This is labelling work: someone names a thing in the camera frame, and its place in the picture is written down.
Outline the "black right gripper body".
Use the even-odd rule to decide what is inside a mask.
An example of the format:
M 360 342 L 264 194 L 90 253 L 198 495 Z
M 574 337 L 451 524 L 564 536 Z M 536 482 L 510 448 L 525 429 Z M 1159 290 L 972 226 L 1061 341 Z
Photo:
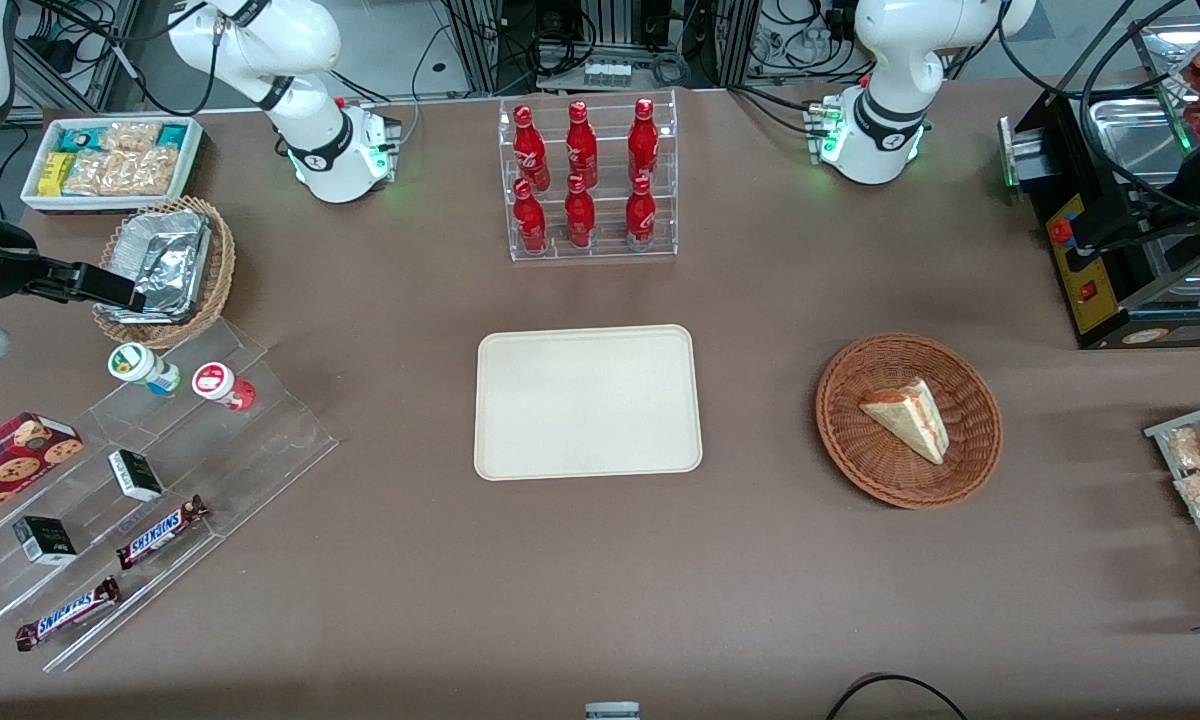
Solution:
M 0 220 L 0 299 L 16 293 L 53 301 L 84 301 L 83 265 L 38 254 L 34 238 Z

